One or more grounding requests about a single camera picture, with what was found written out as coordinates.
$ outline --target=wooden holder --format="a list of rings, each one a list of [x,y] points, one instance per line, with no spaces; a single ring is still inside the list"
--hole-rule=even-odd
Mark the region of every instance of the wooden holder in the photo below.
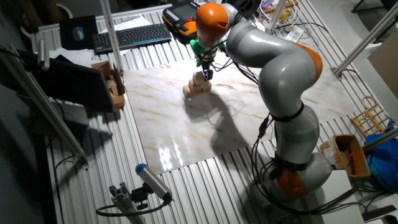
[[[363,111],[360,115],[356,116],[355,118],[351,118],[351,123],[355,125],[355,127],[358,129],[358,131],[365,137],[367,138],[370,134],[382,134],[385,133],[386,130],[392,128],[393,126],[396,126],[395,124],[388,126],[386,128],[383,127],[382,123],[387,121],[390,118],[386,118],[382,121],[377,120],[377,115],[381,114],[384,110],[381,110],[380,112],[375,112],[374,109],[378,106],[379,104],[376,103],[374,106],[372,106],[369,109],[366,109]],[[363,127],[364,124],[369,124],[370,128],[365,129]]]

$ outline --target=marble board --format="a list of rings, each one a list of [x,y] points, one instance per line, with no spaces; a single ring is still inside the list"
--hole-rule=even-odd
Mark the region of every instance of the marble board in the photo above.
[[[218,53],[215,65],[228,59]],[[182,88],[199,71],[194,59],[124,72],[127,95],[148,165],[161,174],[252,145],[268,114],[258,86],[231,65],[215,72],[210,92],[185,99]],[[260,69],[253,68],[256,74]],[[351,98],[324,65],[303,93],[320,123],[355,111]],[[271,138],[268,129],[261,141]]]

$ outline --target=computer monitor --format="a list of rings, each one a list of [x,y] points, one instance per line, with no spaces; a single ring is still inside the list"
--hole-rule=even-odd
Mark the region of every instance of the computer monitor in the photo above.
[[[37,55],[18,50],[18,54],[32,63]],[[32,72],[47,96],[91,108],[97,112],[116,111],[101,71],[75,65],[67,59],[50,59],[47,71]]]

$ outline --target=black keyboard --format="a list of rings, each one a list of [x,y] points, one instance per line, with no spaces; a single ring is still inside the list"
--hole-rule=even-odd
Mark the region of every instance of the black keyboard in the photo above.
[[[120,50],[128,50],[152,44],[161,44],[171,40],[165,24],[136,27],[116,31]],[[112,52],[108,33],[93,35],[94,52],[96,55]]]

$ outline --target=metal rod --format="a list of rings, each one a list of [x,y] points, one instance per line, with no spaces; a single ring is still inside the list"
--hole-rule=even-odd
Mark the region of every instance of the metal rod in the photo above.
[[[373,142],[370,142],[369,144],[365,145],[363,147],[363,152],[368,152],[372,149],[375,149],[376,147],[380,146],[381,144],[384,144],[397,136],[398,136],[398,128],[395,128],[392,131],[389,131],[388,133],[383,134],[382,136],[378,137]]]
[[[7,44],[6,50],[14,54],[18,54],[17,50],[11,44]],[[58,132],[58,135],[68,144],[68,146],[70,146],[71,150],[78,158],[86,160],[86,154],[81,148],[79,142],[76,140],[65,122],[63,122],[57,110],[49,102],[36,79],[30,72],[25,70],[21,60],[4,52],[0,53],[0,59],[4,62],[12,75],[21,84],[39,110],[41,110],[54,129]]]
[[[355,49],[342,61],[342,63],[333,71],[338,79],[341,79],[341,72],[373,41],[373,39],[383,31],[393,18],[398,14],[398,2],[390,11],[380,20],[379,23],[370,31],[369,35],[359,43]]]
[[[104,14],[106,27],[108,28],[109,40],[111,41],[114,58],[116,60],[116,66],[121,75],[123,75],[122,57],[120,56],[118,38],[116,37],[116,32],[113,26],[112,13],[111,13],[111,8],[109,6],[109,1],[108,0],[99,0],[99,1],[101,2],[102,13]]]
[[[272,30],[275,28],[277,21],[279,20],[280,15],[282,14],[282,11],[285,8],[285,4],[286,4],[287,0],[280,0],[278,2],[278,5],[276,5],[276,9],[274,14],[272,15],[271,21],[268,24],[268,27],[266,29],[267,33],[271,33]]]

